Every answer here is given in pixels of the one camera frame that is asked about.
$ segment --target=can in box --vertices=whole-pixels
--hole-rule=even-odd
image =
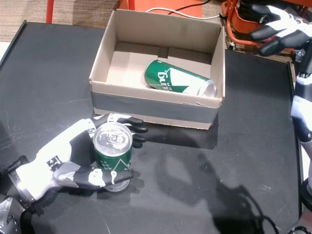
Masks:
[[[159,60],[152,61],[146,67],[144,77],[146,83],[156,89],[212,98],[216,96],[216,86],[211,79]]]

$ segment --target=green can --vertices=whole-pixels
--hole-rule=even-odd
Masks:
[[[132,134],[121,123],[108,122],[102,124],[93,136],[98,167],[107,171],[124,171],[131,169]],[[130,180],[106,186],[110,192],[120,192]]]
[[[214,98],[213,80],[159,60],[152,61],[145,69],[145,81],[153,88],[184,94]]]

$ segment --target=black table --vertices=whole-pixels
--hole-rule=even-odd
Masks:
[[[103,32],[26,23],[17,34],[0,65],[2,168],[92,115],[88,77]],[[34,231],[250,234],[264,220],[274,233],[271,220],[283,233],[299,215],[290,83],[286,64],[227,51],[226,99],[209,131],[150,124],[126,191],[50,192]]]

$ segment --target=white cable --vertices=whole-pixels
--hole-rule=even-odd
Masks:
[[[168,9],[168,8],[163,8],[163,7],[154,7],[154,8],[151,8],[149,10],[147,10],[146,12],[150,12],[150,11],[154,11],[154,10],[163,10],[163,11],[170,11],[170,12],[175,12],[179,15],[182,15],[182,16],[185,16],[185,17],[188,17],[188,18],[191,18],[191,19],[195,19],[195,20],[211,20],[211,19],[214,19],[214,18],[218,18],[220,16],[211,16],[211,17],[207,17],[207,18],[201,18],[201,17],[196,17],[196,16],[189,16],[189,15],[186,15],[182,12],[179,12],[179,11],[176,11],[176,10],[172,10],[172,9]]]

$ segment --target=cardboard box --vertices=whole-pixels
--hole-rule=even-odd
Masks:
[[[158,59],[217,85],[217,96],[156,90],[144,81]],[[146,122],[209,129],[225,97],[224,28],[161,14],[113,12],[90,74],[96,114],[126,113]]]

